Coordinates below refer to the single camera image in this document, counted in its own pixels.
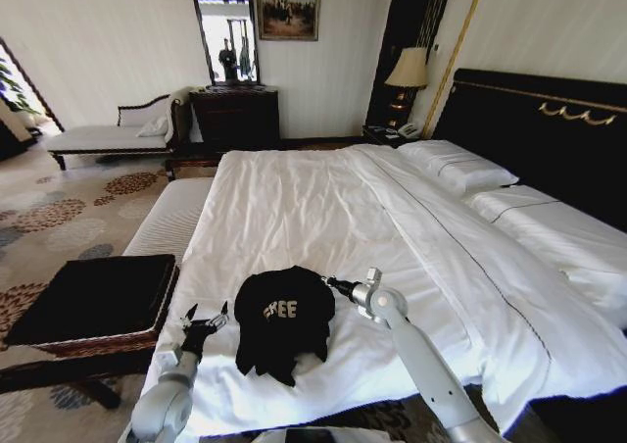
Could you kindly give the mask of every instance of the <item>black cushion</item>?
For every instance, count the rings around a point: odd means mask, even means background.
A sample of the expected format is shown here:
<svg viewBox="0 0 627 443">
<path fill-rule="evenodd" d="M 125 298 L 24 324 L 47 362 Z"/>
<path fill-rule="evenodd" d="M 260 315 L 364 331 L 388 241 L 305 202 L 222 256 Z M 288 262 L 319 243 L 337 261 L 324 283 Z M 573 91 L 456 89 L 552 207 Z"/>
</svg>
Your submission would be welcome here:
<svg viewBox="0 0 627 443">
<path fill-rule="evenodd" d="M 174 266 L 174 255 L 67 262 L 4 341 L 36 345 L 147 330 Z"/>
</svg>

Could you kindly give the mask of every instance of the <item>table lamp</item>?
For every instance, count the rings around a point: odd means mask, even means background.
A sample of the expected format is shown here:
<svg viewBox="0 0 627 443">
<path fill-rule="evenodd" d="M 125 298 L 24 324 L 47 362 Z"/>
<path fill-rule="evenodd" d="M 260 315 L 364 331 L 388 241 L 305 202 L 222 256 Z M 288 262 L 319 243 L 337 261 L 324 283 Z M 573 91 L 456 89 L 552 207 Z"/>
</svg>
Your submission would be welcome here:
<svg viewBox="0 0 627 443">
<path fill-rule="evenodd" d="M 405 48 L 385 81 L 386 85 L 400 87 L 396 98 L 390 103 L 392 116 L 388 125 L 392 128 L 408 120 L 416 89 L 427 84 L 426 56 L 426 48 Z"/>
</svg>

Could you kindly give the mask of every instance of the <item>mirror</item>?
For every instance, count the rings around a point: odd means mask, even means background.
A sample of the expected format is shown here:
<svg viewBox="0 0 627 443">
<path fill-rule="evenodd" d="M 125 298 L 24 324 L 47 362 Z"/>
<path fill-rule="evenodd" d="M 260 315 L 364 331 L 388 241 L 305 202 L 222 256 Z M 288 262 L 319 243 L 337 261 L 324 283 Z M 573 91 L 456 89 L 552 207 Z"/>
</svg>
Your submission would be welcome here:
<svg viewBox="0 0 627 443">
<path fill-rule="evenodd" d="M 212 85 L 259 84 L 253 0 L 194 0 Z"/>
</svg>

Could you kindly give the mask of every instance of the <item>mirror frame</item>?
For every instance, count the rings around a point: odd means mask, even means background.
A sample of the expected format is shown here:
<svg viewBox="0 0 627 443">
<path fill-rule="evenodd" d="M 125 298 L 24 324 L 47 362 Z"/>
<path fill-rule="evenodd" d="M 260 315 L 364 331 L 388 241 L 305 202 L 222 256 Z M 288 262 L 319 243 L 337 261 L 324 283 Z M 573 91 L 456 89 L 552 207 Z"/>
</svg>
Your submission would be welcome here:
<svg viewBox="0 0 627 443">
<path fill-rule="evenodd" d="M 212 85 L 233 85 L 231 83 L 226 82 L 216 82 L 216 78 L 214 75 L 214 67 L 212 65 L 212 58 L 209 55 L 209 48 L 207 47 L 207 36 L 205 36 L 205 30 L 203 29 L 203 15 L 200 10 L 200 4 L 198 0 L 194 1 L 194 10 L 196 11 L 196 20 L 198 22 L 198 28 L 200 29 L 201 41 L 203 42 L 203 48 L 205 49 L 205 60 L 207 61 L 207 68 L 209 69 L 209 77 L 212 81 Z M 253 60 L 255 62 L 255 66 L 257 68 L 257 80 L 241 80 L 238 81 L 235 85 L 262 85 L 262 69 L 259 64 L 259 41 L 258 41 L 258 32 L 257 32 L 257 17 L 255 15 L 255 1 L 248 1 L 248 8 L 250 11 L 251 22 L 253 23 L 253 34 L 255 35 L 255 53 L 253 56 Z"/>
</svg>

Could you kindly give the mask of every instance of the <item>chaise lounge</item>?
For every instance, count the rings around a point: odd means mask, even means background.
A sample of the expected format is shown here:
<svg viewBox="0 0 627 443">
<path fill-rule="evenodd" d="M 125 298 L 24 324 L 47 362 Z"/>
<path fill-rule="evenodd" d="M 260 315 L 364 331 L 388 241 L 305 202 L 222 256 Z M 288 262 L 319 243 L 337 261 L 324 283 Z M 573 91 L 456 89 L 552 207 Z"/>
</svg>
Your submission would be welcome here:
<svg viewBox="0 0 627 443">
<path fill-rule="evenodd" d="M 69 154 L 161 154 L 170 153 L 185 140 L 191 126 L 189 91 L 184 87 L 138 106 L 118 107 L 115 126 L 82 126 L 59 134 L 45 146 L 62 171 Z M 167 117 L 165 134 L 137 137 L 142 126 Z"/>
</svg>

